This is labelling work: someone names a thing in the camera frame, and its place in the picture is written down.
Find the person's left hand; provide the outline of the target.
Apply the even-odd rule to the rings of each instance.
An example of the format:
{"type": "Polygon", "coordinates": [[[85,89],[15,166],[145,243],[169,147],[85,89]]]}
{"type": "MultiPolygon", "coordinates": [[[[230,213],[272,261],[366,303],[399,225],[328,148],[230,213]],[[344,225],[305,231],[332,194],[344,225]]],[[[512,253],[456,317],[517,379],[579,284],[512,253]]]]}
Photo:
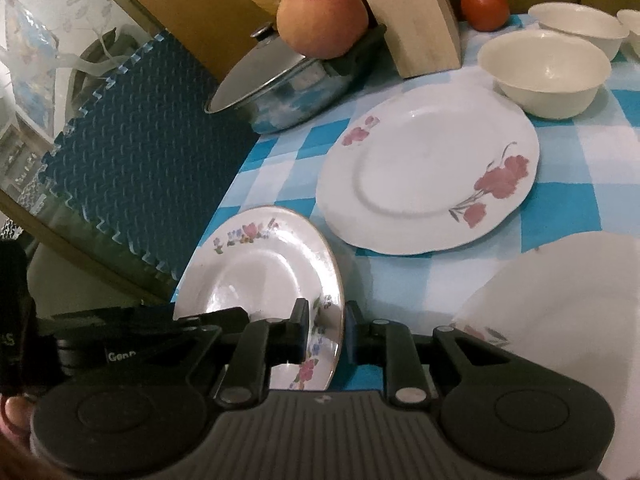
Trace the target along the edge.
{"type": "Polygon", "coordinates": [[[1,397],[1,432],[13,443],[28,445],[35,403],[24,396],[1,397]]]}

